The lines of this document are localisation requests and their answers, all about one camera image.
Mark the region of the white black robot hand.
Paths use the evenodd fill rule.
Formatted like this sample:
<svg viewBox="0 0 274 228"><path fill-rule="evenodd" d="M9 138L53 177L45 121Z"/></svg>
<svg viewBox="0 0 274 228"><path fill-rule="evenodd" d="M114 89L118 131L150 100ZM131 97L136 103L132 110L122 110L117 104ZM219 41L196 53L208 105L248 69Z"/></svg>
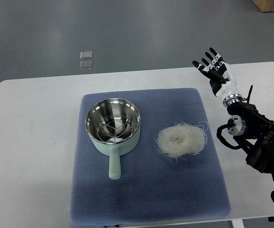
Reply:
<svg viewBox="0 0 274 228"><path fill-rule="evenodd" d="M239 94L236 85L237 81L230 65L212 47L210 53L205 52L208 58L202 58L203 64L192 61L193 66L206 78L209 79L212 92L216 97L225 99L229 95Z"/></svg>

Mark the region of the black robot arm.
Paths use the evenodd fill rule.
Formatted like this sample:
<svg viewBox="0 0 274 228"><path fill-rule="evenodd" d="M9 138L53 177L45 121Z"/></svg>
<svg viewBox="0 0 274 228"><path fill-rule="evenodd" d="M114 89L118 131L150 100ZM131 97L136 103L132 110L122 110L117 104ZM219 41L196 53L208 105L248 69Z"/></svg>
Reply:
<svg viewBox="0 0 274 228"><path fill-rule="evenodd" d="M217 138L232 150L242 149L246 163L260 173L269 173L274 182L274 121L260 114L255 105L238 93L222 96L230 114L227 124L217 129ZM271 192L274 203L274 190Z"/></svg>

